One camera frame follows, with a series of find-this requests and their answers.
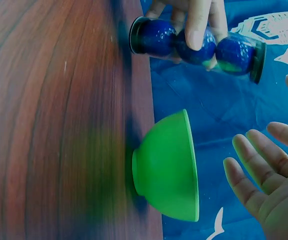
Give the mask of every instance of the wood grain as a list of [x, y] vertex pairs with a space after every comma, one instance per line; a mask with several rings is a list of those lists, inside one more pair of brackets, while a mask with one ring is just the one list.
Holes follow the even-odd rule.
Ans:
[[161, 240], [132, 151], [153, 126], [137, 0], [0, 0], [0, 239]]

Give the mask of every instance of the blue tablecloth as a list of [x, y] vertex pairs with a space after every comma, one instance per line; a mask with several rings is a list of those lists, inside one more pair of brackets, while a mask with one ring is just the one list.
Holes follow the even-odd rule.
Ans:
[[[151, 2], [141, 0], [144, 12]], [[288, 124], [288, 0], [226, 0], [225, 9], [232, 32], [267, 43], [259, 85], [198, 66], [150, 59], [155, 121], [187, 109], [199, 181], [199, 221], [163, 216], [165, 240], [265, 239], [259, 224], [231, 191], [223, 159], [237, 157], [231, 143], [235, 134], [265, 130], [271, 121]], [[167, 7], [162, 17], [170, 14]], [[252, 26], [262, 24], [264, 30], [255, 34], [251, 22]], [[213, 238], [217, 214], [224, 232]]]

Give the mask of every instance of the blue ball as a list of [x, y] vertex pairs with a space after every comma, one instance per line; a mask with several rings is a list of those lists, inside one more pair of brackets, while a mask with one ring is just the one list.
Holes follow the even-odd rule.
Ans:
[[171, 23], [160, 20], [148, 20], [138, 31], [141, 50], [149, 55], [165, 57], [172, 53], [176, 30]]
[[215, 57], [220, 68], [232, 75], [249, 73], [254, 54], [254, 47], [239, 34], [230, 34], [218, 43], [215, 50]]
[[185, 40], [185, 30], [183, 29], [177, 35], [175, 47], [178, 55], [185, 62], [200, 65], [213, 57], [216, 48], [216, 40], [211, 31], [209, 29], [206, 29], [202, 48], [199, 51], [195, 51], [187, 46]]

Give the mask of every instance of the hand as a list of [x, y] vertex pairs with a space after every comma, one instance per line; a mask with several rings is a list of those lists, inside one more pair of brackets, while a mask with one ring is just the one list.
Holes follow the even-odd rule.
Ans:
[[[288, 125], [271, 122], [268, 132], [288, 146]], [[259, 191], [239, 163], [224, 160], [227, 181], [247, 210], [259, 221], [267, 239], [288, 240], [288, 155], [257, 130], [233, 138], [237, 155]]]
[[179, 24], [175, 26], [178, 32], [182, 29], [188, 12], [185, 39], [191, 49], [196, 51], [201, 49], [208, 22], [216, 29], [215, 37], [218, 41], [227, 35], [224, 0], [153, 0], [146, 17], [159, 18], [167, 4], [173, 6], [171, 20]]

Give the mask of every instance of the clear plastic tube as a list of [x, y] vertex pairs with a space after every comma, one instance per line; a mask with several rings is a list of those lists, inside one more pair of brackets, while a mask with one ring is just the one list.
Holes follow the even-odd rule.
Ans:
[[190, 49], [185, 30], [178, 23], [138, 17], [129, 31], [129, 47], [134, 54], [204, 66], [209, 71], [247, 77], [258, 84], [266, 56], [264, 42], [228, 32], [219, 37], [218, 29], [207, 27], [202, 48]]

